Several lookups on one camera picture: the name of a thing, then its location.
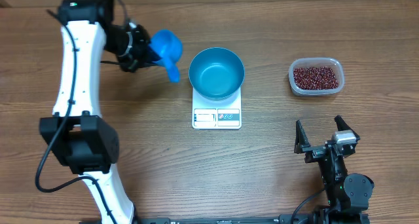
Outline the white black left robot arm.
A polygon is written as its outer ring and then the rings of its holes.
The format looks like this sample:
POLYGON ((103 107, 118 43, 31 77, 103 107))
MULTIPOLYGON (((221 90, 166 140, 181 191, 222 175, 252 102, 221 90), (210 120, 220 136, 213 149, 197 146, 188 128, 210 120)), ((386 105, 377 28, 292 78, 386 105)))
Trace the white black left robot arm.
POLYGON ((53 17, 60 23, 63 62, 60 89, 50 117, 39 122, 47 155, 68 167, 75 181, 88 187, 100 211, 101 223, 139 223, 135 204, 118 174, 119 138, 100 111, 102 54, 116 56, 124 72, 164 67, 179 80, 176 67, 181 45, 175 36, 160 42, 129 18, 114 19, 118 0, 63 0, 53 17))

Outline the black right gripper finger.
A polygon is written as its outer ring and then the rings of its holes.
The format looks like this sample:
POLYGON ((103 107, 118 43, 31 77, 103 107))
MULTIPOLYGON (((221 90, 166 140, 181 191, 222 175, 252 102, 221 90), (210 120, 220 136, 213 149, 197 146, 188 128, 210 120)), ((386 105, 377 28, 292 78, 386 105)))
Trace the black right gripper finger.
POLYGON ((296 121, 296 138, 295 138, 295 148, 294 153, 301 154, 304 153, 306 148, 310 147, 310 142, 306 136, 304 128, 300 120, 296 121))
POLYGON ((346 124, 346 122, 340 115, 337 115, 334 118, 334 121, 336 122, 338 131, 351 130, 351 128, 346 124))

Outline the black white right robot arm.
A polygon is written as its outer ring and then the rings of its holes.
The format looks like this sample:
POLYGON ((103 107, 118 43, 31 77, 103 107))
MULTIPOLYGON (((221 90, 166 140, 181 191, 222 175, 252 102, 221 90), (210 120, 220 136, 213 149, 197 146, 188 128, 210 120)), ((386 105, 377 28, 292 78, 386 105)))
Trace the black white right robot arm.
POLYGON ((291 214, 290 223, 368 223, 374 182, 366 175, 349 174, 344 159, 355 153, 360 136, 337 115, 337 131, 323 145, 312 146, 300 121, 296 122, 294 153, 303 154, 305 163, 319 166, 323 189, 302 201, 291 214), (317 206, 309 214, 299 215, 299 210, 324 192, 328 205, 317 206))

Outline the red beans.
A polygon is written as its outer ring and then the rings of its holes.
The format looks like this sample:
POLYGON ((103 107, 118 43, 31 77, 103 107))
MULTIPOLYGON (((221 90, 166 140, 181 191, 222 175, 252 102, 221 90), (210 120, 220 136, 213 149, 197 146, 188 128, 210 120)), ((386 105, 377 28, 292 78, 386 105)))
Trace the red beans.
POLYGON ((334 71, 327 66, 296 68, 293 70, 295 84, 303 90, 330 90, 338 87, 334 71))

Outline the clear plastic bean container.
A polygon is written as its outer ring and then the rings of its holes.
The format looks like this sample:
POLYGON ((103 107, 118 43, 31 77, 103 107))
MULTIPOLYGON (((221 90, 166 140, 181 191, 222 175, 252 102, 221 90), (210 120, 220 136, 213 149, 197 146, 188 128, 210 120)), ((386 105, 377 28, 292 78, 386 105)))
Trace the clear plastic bean container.
POLYGON ((333 58, 300 58, 289 67, 291 91, 297 96, 326 96, 340 92, 343 67, 333 58))

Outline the teal metal bowl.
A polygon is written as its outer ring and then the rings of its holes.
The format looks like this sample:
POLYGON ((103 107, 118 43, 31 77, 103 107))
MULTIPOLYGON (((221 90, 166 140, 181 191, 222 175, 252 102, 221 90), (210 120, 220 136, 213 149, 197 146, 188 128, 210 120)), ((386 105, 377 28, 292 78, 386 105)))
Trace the teal metal bowl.
POLYGON ((189 66, 189 81, 201 96, 224 100, 236 93, 245 81, 245 66, 233 51, 211 47, 199 52, 189 66))

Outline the blue plastic measuring scoop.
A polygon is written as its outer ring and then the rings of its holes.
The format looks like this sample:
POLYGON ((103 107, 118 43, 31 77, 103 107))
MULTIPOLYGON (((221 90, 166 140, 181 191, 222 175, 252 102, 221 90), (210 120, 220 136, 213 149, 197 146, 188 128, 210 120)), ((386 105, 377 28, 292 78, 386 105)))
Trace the blue plastic measuring scoop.
POLYGON ((180 72, 176 66, 183 53, 183 44, 170 30, 156 32, 149 44, 149 63, 165 68, 168 78, 173 83, 180 81, 180 72))

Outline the white digital kitchen scale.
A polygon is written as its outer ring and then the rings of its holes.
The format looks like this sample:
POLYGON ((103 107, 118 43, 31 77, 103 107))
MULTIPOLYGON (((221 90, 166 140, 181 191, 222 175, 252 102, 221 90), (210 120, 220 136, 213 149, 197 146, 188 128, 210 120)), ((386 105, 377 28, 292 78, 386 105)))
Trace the white digital kitchen scale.
POLYGON ((191 125, 198 130, 239 130, 242 127, 242 95, 239 88, 223 100, 211 100, 192 90, 191 125))

